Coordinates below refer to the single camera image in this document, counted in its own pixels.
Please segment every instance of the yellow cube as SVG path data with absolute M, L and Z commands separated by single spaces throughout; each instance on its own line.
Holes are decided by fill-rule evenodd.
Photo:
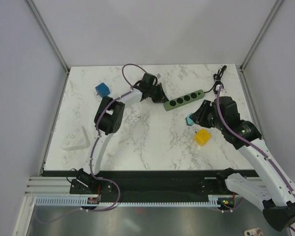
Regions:
M 203 146 L 204 144 L 209 141 L 211 138 L 211 135 L 209 132 L 207 132 L 205 129 L 200 130 L 198 133 L 195 135 L 195 141 L 200 145 Z

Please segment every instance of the green power strip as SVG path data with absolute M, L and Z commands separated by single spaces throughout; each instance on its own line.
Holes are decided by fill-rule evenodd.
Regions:
M 191 102 L 197 101 L 205 96 L 205 93 L 203 90 L 198 90 L 189 94 L 186 94 L 185 96 L 175 98 L 171 101 L 164 103 L 165 111 L 170 111 L 172 109 L 182 107 L 184 105 L 187 105 Z

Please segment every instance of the electrical outlet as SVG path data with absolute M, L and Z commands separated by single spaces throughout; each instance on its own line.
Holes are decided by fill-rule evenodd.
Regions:
M 89 140 L 83 126 L 75 127 L 65 138 L 62 149 L 66 151 L 87 148 Z

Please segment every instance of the white wall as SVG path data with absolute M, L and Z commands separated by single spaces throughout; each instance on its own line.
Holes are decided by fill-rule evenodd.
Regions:
M 266 143 L 295 182 L 295 0 L 283 3 L 245 75 Z
M 34 0 L 69 66 L 240 64 L 275 0 Z
M 0 0 L 0 236 L 36 175 L 65 73 L 23 0 Z

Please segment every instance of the white marble tabletop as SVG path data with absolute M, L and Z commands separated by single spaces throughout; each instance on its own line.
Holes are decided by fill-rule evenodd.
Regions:
M 143 68 L 161 76 L 159 82 L 165 94 L 173 99 L 199 89 L 206 91 L 211 88 L 213 74 L 220 66 L 144 65 Z M 126 67 L 125 74 L 133 84 L 143 76 L 143 72 L 134 66 Z M 121 66 L 71 68 L 44 170 L 70 170 L 83 166 L 91 146 L 71 151 L 65 151 L 61 146 L 76 125 L 82 125 L 90 142 L 94 142 L 96 132 L 93 120 L 101 101 L 95 87 L 101 82 L 110 87 L 112 96 L 129 89 L 121 75 Z M 222 82 L 227 95 L 236 101 L 241 118 L 251 120 L 234 64 L 227 64 Z M 215 96 L 210 92 L 204 99 L 213 101 Z M 148 98 L 125 109 L 121 128 L 108 144 L 101 170 L 252 169 L 217 129 L 207 129 L 211 139 L 203 147 L 193 140 L 195 131 L 201 127 L 186 126 L 185 117 L 195 112 L 202 101 L 166 112 L 163 104 L 154 104 Z

